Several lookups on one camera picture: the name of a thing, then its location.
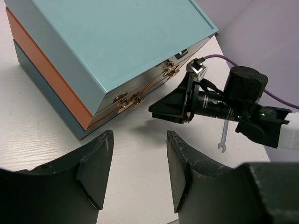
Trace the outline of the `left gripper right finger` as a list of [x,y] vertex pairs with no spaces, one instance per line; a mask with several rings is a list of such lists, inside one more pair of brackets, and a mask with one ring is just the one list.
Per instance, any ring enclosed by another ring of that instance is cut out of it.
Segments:
[[167,132],[174,211],[181,224],[296,224],[299,165],[247,162],[225,166]]

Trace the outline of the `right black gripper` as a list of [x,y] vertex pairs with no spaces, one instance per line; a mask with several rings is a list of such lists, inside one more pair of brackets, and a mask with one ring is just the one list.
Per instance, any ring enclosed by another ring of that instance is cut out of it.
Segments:
[[149,112],[153,118],[183,124],[195,115],[225,119],[225,109],[223,91],[202,75],[194,75],[191,83],[190,76],[185,76],[175,90],[151,105]]

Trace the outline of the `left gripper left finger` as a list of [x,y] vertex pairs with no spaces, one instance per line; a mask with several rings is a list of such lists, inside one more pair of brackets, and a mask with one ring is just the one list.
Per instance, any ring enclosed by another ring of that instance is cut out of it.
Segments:
[[114,150],[111,130],[32,170],[0,171],[3,224],[94,224]]

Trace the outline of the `silver open-end wrench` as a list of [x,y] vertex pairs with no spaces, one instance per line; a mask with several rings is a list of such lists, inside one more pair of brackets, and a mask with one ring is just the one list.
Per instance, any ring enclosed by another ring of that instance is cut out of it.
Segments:
[[226,152],[227,147],[226,147],[226,138],[227,138],[227,132],[228,132],[228,120],[224,121],[224,126],[222,130],[222,136],[221,136],[221,141],[218,144],[218,149],[222,149],[222,153]]

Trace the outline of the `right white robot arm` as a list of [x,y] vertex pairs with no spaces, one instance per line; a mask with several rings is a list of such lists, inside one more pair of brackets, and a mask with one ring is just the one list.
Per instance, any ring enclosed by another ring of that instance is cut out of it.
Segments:
[[268,77],[245,66],[231,68],[225,87],[188,70],[171,93],[149,107],[152,117],[189,123],[195,115],[237,122],[235,131],[252,142],[272,148],[299,148],[299,114],[258,104]]

